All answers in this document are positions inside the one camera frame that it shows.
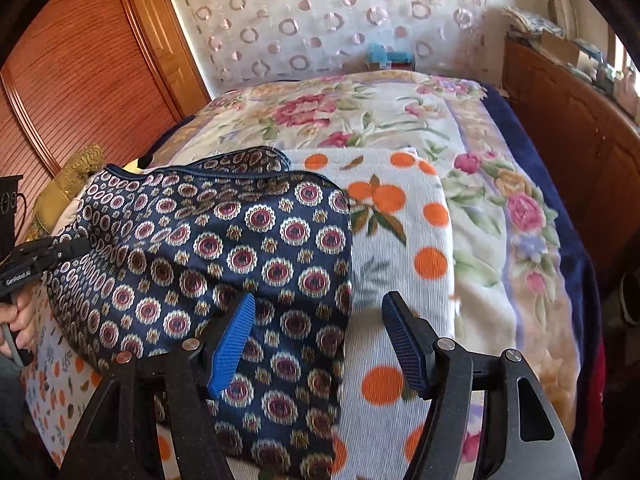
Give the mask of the left hand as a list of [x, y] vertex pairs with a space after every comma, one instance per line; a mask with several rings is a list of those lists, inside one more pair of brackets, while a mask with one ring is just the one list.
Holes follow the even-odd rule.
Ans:
[[36, 336], [35, 304], [32, 290], [35, 284], [28, 284], [16, 290], [11, 300], [1, 300], [0, 318], [2, 324], [8, 324], [11, 332], [17, 333], [17, 349], [34, 348]]

